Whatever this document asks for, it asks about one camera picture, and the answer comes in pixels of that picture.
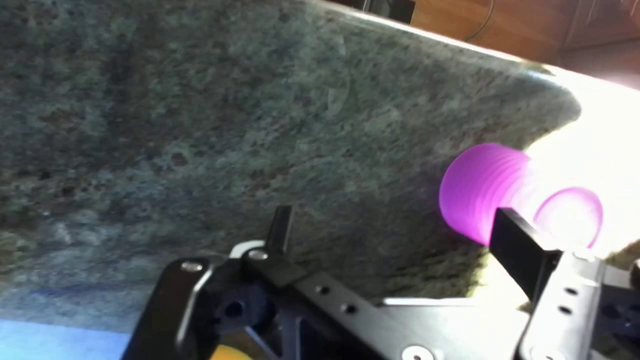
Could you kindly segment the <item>wooden cabinet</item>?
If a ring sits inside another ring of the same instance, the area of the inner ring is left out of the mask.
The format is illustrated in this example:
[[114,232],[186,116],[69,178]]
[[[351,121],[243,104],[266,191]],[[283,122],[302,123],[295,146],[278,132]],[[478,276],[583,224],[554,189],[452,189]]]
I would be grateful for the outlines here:
[[543,63],[640,40],[640,0],[413,1],[412,27]]

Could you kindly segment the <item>yellow plastic cup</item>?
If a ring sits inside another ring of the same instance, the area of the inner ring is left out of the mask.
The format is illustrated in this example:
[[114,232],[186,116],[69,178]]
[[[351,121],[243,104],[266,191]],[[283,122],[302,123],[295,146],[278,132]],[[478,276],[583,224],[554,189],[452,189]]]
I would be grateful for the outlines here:
[[235,347],[220,344],[210,356],[209,360],[253,360],[253,358]]

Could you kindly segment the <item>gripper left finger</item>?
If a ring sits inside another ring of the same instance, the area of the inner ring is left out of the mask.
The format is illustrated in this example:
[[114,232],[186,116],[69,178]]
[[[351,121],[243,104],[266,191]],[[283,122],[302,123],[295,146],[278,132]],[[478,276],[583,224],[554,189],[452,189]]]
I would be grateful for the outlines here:
[[265,244],[215,266],[164,269],[121,360],[211,360],[246,331],[271,360],[444,360],[426,334],[324,272],[288,259],[293,208],[275,209]]

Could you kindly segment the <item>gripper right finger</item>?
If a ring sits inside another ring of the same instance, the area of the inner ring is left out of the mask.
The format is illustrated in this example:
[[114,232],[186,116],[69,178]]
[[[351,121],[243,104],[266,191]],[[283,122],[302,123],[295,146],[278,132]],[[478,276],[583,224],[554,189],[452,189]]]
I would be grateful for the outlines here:
[[496,210],[490,253],[532,307],[514,360],[612,360],[593,347],[601,335],[640,360],[640,258],[624,270],[588,249],[544,249],[541,239],[514,210]]

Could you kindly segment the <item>purple plastic cup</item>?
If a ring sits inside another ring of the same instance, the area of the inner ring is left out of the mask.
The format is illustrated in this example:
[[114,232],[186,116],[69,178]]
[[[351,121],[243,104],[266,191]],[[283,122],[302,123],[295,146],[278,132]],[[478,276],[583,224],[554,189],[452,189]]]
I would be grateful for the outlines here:
[[592,248],[601,234],[599,196],[526,153],[482,143],[460,153],[439,185],[439,210],[457,233],[489,246],[496,210],[510,208],[556,249]]

